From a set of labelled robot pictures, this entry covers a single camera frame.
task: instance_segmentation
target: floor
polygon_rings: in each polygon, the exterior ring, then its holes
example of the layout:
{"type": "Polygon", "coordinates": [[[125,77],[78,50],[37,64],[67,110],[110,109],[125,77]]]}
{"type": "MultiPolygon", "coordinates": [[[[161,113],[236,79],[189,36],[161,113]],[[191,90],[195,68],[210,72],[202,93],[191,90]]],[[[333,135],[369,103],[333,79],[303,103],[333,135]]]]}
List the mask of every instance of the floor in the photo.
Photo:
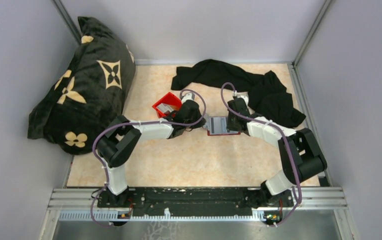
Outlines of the floor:
{"type": "MultiPolygon", "coordinates": [[[[237,64],[247,72],[276,73],[293,94],[287,64],[237,64]]],[[[152,105],[170,90],[177,65],[137,66],[135,80],[125,103],[124,115],[130,120],[157,120],[152,105]]],[[[198,83],[188,86],[200,93],[210,116],[226,116],[220,89],[198,83]]],[[[232,91],[224,91],[225,100],[232,99],[232,91]]],[[[201,111],[202,102],[197,99],[201,111]]],[[[245,134],[207,136],[199,128],[174,139],[140,142],[126,162],[126,179],[132,187],[252,187],[274,176],[281,170],[279,151],[255,137],[245,134]]],[[[68,187],[98,187],[105,181],[100,162],[90,154],[75,156],[67,181],[68,187]]],[[[319,186],[312,177],[302,186],[319,186]]]]}

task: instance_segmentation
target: red box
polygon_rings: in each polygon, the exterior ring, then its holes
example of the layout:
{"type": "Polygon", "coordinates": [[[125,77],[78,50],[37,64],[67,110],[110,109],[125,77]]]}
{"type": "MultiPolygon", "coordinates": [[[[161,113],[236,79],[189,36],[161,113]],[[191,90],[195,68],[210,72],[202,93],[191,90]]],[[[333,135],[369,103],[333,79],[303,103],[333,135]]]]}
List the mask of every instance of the red box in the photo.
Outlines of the red box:
{"type": "Polygon", "coordinates": [[[179,110],[182,106],[181,100],[177,96],[175,96],[175,94],[168,92],[152,106],[152,108],[157,112],[157,116],[159,118],[166,117],[166,114],[164,114],[157,108],[157,106],[160,104],[171,105],[173,107],[173,110],[179,110]]]}

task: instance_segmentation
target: gray wall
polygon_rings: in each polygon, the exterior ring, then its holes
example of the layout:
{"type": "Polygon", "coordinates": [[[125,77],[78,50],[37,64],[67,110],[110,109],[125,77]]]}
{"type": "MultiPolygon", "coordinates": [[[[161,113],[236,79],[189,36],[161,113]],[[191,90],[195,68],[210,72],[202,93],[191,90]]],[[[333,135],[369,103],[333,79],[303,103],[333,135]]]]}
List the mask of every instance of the gray wall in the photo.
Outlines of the gray wall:
{"type": "Polygon", "coordinates": [[[294,60],[324,0],[63,0],[76,22],[96,17],[138,64],[294,60]]]}
{"type": "Polygon", "coordinates": [[[71,156],[28,140],[28,114],[66,70],[75,42],[50,0],[0,1],[0,239],[37,239],[71,156]]]}
{"type": "Polygon", "coordinates": [[[382,1],[336,1],[298,69],[332,179],[382,239],[382,1]]]}

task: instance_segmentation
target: purple cable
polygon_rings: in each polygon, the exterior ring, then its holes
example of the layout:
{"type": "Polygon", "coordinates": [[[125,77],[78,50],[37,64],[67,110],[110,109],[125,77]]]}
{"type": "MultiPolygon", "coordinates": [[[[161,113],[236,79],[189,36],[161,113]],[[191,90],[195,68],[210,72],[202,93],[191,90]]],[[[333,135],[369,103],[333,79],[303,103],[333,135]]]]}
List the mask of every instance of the purple cable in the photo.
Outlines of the purple cable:
{"type": "MultiPolygon", "coordinates": [[[[204,118],[204,115],[206,114],[206,102],[204,101],[203,97],[196,91],[194,90],[191,90],[191,89],[183,89],[182,91],[180,91],[179,93],[179,96],[182,97],[182,93],[183,92],[191,92],[191,93],[194,93],[195,95],[197,95],[201,101],[203,102],[203,106],[204,106],[204,110],[203,110],[203,113],[201,115],[201,117],[195,121],[195,122],[192,122],[192,123],[180,123],[180,122],[172,122],[172,121],[162,121],[163,124],[171,124],[171,125],[179,125],[179,126],[184,126],[184,127],[190,127],[190,126],[193,126],[193,125],[196,125],[198,124],[203,118],[204,118]]],[[[102,131],[94,140],[94,143],[92,144],[92,153],[94,153],[94,156],[100,161],[100,163],[102,164],[103,168],[104,168],[104,172],[105,172],[105,184],[104,186],[97,192],[97,194],[95,195],[95,198],[92,200],[92,203],[91,203],[91,219],[92,221],[97,224],[98,226],[100,227],[103,227],[103,228],[110,228],[112,227],[112,225],[103,225],[103,224],[100,224],[97,222],[97,220],[95,219],[94,217],[94,214],[93,214],[93,209],[94,209],[94,204],[96,202],[96,200],[98,199],[98,197],[100,196],[100,194],[109,186],[109,171],[107,170],[107,166],[105,164],[105,162],[103,161],[103,159],[101,159],[101,157],[97,154],[97,144],[98,142],[100,141],[100,139],[107,133],[107,132],[110,132],[114,129],[118,129],[118,128],[121,128],[123,126],[131,126],[131,125],[149,125],[149,124],[160,124],[160,121],[157,120],[157,121],[145,121],[145,122],[124,122],[124,123],[119,123],[119,124],[116,124],[116,125],[113,125],[109,128],[107,128],[106,130],[102,131]]]]}
{"type": "Polygon", "coordinates": [[[278,130],[278,132],[281,134],[282,136],[282,139],[284,140],[284,143],[285,143],[285,149],[286,149],[286,152],[288,154],[288,157],[289,157],[289,161],[291,163],[291,168],[292,168],[292,173],[294,175],[294,178],[295,178],[295,184],[297,185],[297,191],[298,191],[298,198],[296,196],[296,190],[294,188],[294,186],[292,187],[292,191],[294,193],[294,198],[296,200],[296,204],[294,205],[294,207],[291,209],[291,211],[287,214],[287,216],[285,216],[282,221],[280,221],[278,224],[276,225],[268,225],[270,227],[277,227],[279,225],[281,225],[282,223],[284,223],[288,217],[296,210],[296,208],[299,206],[299,204],[302,203],[302,188],[300,186],[300,179],[299,179],[299,175],[297,174],[297,168],[296,168],[296,164],[294,163],[294,159],[293,159],[293,155],[291,154],[291,149],[290,149],[290,145],[288,144],[288,141],[287,141],[287,137],[285,136],[284,132],[281,130],[280,127],[274,125],[274,124],[270,124],[269,122],[265,122],[265,121],[261,121],[261,120],[258,120],[258,119],[254,119],[254,118],[251,118],[251,117],[247,117],[247,116],[244,116],[244,115],[241,115],[239,114],[238,112],[234,111],[233,109],[231,109],[227,102],[225,101],[224,99],[224,88],[226,85],[229,85],[232,87],[232,90],[234,92],[236,92],[235,90],[235,86],[230,83],[230,82],[225,82],[222,87],[220,88],[220,97],[222,98],[222,102],[223,104],[225,105],[225,107],[233,114],[237,115],[238,117],[242,118],[242,119],[245,119],[245,120],[248,120],[248,121],[255,121],[257,123],[260,123],[260,124],[268,124],[269,126],[273,127],[274,129],[278,130]]]}

